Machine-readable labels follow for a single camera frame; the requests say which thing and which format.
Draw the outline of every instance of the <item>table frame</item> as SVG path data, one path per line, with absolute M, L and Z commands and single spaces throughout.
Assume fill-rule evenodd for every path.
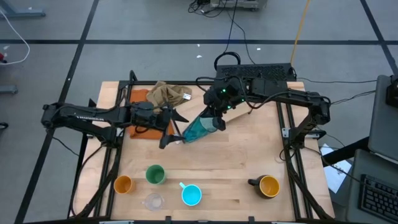
M 168 84 L 171 85 L 196 85 L 197 83 L 195 81 L 167 81 Z M 202 82 L 198 82 L 200 85 L 212 85 L 213 81 L 202 81 Z M 116 100 L 115 102 L 117 102 L 117 99 L 121 98 L 122 95 L 122 91 L 127 88 L 127 92 L 131 92 L 132 90 L 132 86 L 133 85 L 155 85 L 156 81 L 138 81 L 137 77 L 135 76 L 134 72 L 131 71 L 130 72 L 130 79 L 129 80 L 121 80 L 119 81 L 119 86 L 118 86 L 118 93 L 116 95 Z M 90 107 L 95 107 L 96 103 L 90 99 L 88 106 Z M 286 104 L 286 110 L 287 110 L 287 116 L 289 119 L 289 125 L 290 127 L 294 127 L 295 123 L 294 123 L 294 117 L 293 117 L 293 112 L 292 112 L 292 107 L 291 105 Z M 282 134 L 282 128 L 285 127 L 285 123 L 284 123 L 284 115 L 282 112 L 282 103 L 277 103 L 277 112 L 278 112 L 278 117 L 279 117 L 279 124 L 280 124 L 280 134 L 282 136 L 282 140 L 283 140 L 283 147 L 284 149 L 286 149 L 285 152 L 285 158 L 286 159 L 286 166 L 288 166 L 289 164 L 292 163 L 292 160 L 289 159 L 290 158 L 290 151 L 288 149 L 289 143 L 287 141 L 287 138 L 283 138 L 283 134 Z M 81 164 L 83 162 L 83 158 L 84 158 L 84 154 L 86 151 L 86 145 L 87 145 L 87 136 L 85 134 L 83 134 L 82 137 L 82 141 L 81 141 L 81 147 L 80 147 L 80 153 L 79 153 L 79 158 L 78 158 L 78 164 L 77 164 L 77 168 L 76 168 L 76 175 L 75 175 L 75 182 L 78 178 L 77 175 L 77 171 L 79 170 L 79 168 L 81 167 Z M 119 169 L 119 163 L 121 160 L 121 151 L 123 148 L 123 137 L 118 137 L 117 138 L 117 143 L 118 143 L 118 147 L 116 148 L 116 154 L 114 156 L 114 164 L 116 165 L 116 173 L 118 173 L 118 169 Z M 109 168 L 109 162 L 110 162 L 110 158 L 111 158 L 111 151 L 113 150 L 113 148 L 107 147 L 106 152 L 105 152 L 105 157 L 104 157 L 104 162 L 103 162 L 103 168 L 102 168 L 102 172 L 101 172 L 101 178 L 100 178 L 100 182 L 99 184 L 101 185 L 106 176 L 107 176 L 107 170 Z M 304 168 L 303 168 L 303 162 L 302 162 L 302 158 L 301 158 L 301 153 L 300 151 L 296 151 L 295 153 L 295 159 L 297 162 L 297 171 L 298 174 L 300 176 L 300 180 L 302 181 L 302 183 L 307 186 L 306 180 L 305 180 L 305 174 L 304 174 Z M 111 181 L 111 187 L 109 188 L 109 197 L 108 197 L 108 201 L 106 203 L 106 213 L 105 216 L 100 216 L 100 210 L 101 210 L 101 206 L 102 206 L 102 195 L 101 197 L 98 199 L 95 207 L 94 207 L 94 213 L 92 217 L 85 217 L 85 218 L 70 218 L 70 211 L 68 211 L 67 213 L 67 219 L 65 220 L 52 220 L 52 221 L 45 221 L 45 222 L 35 222 L 35 224 L 47 224 L 47 223 L 55 223 L 55 224 L 61 224 L 61 223 L 99 223 L 99 222 L 106 222 L 106 221 L 111 221 L 111 213 L 112 213 L 112 208 L 113 208 L 113 200 L 114 200 L 114 190 L 113 190 L 113 184 L 114 181 L 116 180 L 116 176 L 115 175 Z M 330 220 L 315 220 L 313 219 L 313 214 L 312 214 L 312 208 L 308 202 L 308 200 L 304 197 L 303 201 L 304 201 L 304 205 L 305 205 L 305 213 L 307 215 L 307 218 L 302 218 L 301 214 L 300 214 L 300 205 L 299 205 L 299 201 L 298 201 L 298 197 L 297 197 L 297 189 L 296 189 L 296 184 L 293 180 L 293 178 L 291 178 L 291 176 L 288 175 L 289 178 L 289 186 L 290 186 L 290 194 L 292 196 L 292 205 L 294 208 L 294 216 L 295 216 L 295 221 L 296 222 L 305 222 L 305 223 L 331 223 Z M 166 216 L 164 221 L 153 221 L 153 220 L 134 220 L 134 223 L 165 223 L 165 224 L 169 224 L 172 222 L 172 217 L 170 216 Z M 199 221 L 173 221 L 173 223 L 198 223 Z M 247 222 L 223 222 L 223 221 L 208 221 L 208 223 L 247 223 Z M 254 217 L 248 217 L 248 223 L 273 223 L 273 222 L 256 222 Z

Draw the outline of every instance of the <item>wooden table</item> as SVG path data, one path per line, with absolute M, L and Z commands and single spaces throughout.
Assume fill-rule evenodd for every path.
M 303 83 L 288 83 L 290 88 L 302 90 Z M 98 98 L 99 108 L 114 105 L 118 82 L 103 82 Z M 202 97 L 196 86 L 193 98 Z M 152 86 L 134 86 L 138 89 Z M 286 126 L 289 127 L 284 109 Z M 293 106 L 295 123 L 298 125 L 308 114 L 308 109 Z M 100 143 L 89 139 L 85 158 Z M 305 142 L 307 147 L 318 149 L 314 139 Z M 254 216 L 256 221 L 294 221 L 294 211 L 289 189 L 286 165 L 279 159 L 282 139 L 276 103 L 270 102 L 230 121 L 227 129 L 210 134 L 190 144 L 170 143 L 164 150 L 155 140 L 130 139 L 125 135 L 119 175 L 128 175 L 137 182 L 137 190 L 131 195 L 115 194 L 112 220 L 213 220 L 247 221 Z M 334 217 L 320 156 L 307 149 L 301 150 L 303 167 L 309 191 L 327 214 Z M 100 181 L 105 150 L 92 157 L 83 169 L 74 200 L 76 212 L 82 210 L 95 193 Z M 163 185 L 151 185 L 145 179 L 145 171 L 152 164 L 162 165 L 167 174 Z M 248 179 L 270 174 L 280 182 L 279 195 L 265 200 L 254 193 Z M 186 206 L 181 200 L 179 182 L 196 184 L 202 189 L 199 205 Z M 108 190 L 103 196 L 101 215 L 105 214 Z M 164 198 L 164 207 L 152 212 L 146 209 L 144 199 L 156 192 Z M 297 188 L 301 216 L 305 217 L 302 194 Z

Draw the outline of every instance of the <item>black mug handle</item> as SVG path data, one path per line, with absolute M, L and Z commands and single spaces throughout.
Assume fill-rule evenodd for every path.
M 258 180 L 249 179 L 248 184 L 256 186 L 256 185 L 260 185 L 260 182 Z

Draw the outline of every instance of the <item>brown cloth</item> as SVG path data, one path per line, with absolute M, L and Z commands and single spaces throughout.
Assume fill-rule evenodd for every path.
M 132 90 L 130 95 L 130 102 L 147 101 L 146 95 L 149 90 Z M 131 139 L 160 139 L 162 137 L 162 132 L 154 129 L 149 129 L 144 133 L 137 133 L 135 126 L 130 126 L 127 128 L 130 133 Z M 138 131 L 145 131 L 146 128 L 138 127 Z M 169 134 L 174 134 L 172 123 L 169 124 Z
M 192 90 L 186 86 L 169 85 L 158 81 L 147 94 L 147 100 L 155 106 L 162 106 L 165 101 L 173 106 L 178 106 L 188 100 L 184 99 L 184 93 L 191 95 Z

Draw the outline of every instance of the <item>blue mug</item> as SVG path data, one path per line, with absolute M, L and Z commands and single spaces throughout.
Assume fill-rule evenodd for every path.
M 195 206 L 200 202 L 201 190 L 198 186 L 193 184 L 185 186 L 182 182 L 180 186 L 182 187 L 181 198 L 186 205 Z

